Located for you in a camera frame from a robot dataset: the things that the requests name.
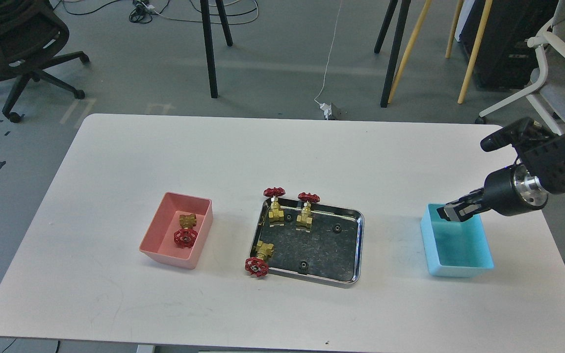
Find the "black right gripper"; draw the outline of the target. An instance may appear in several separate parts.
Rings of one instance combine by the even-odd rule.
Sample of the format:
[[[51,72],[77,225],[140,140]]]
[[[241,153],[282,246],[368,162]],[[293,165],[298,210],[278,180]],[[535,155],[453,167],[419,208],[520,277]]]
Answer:
[[[477,189],[453,202],[438,207],[437,214],[446,221],[464,223],[474,215],[489,210],[491,208],[484,203],[484,190]]]

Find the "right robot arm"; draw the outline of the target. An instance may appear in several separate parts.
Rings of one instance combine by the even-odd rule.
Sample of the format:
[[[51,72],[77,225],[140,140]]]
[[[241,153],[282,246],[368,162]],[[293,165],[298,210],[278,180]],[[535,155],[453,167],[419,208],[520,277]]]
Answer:
[[[543,209],[549,195],[565,194],[565,133],[558,135],[531,118],[518,119],[480,142],[486,152],[510,145],[516,160],[488,175],[482,188],[437,209],[451,222],[463,223],[494,210],[505,216]]]

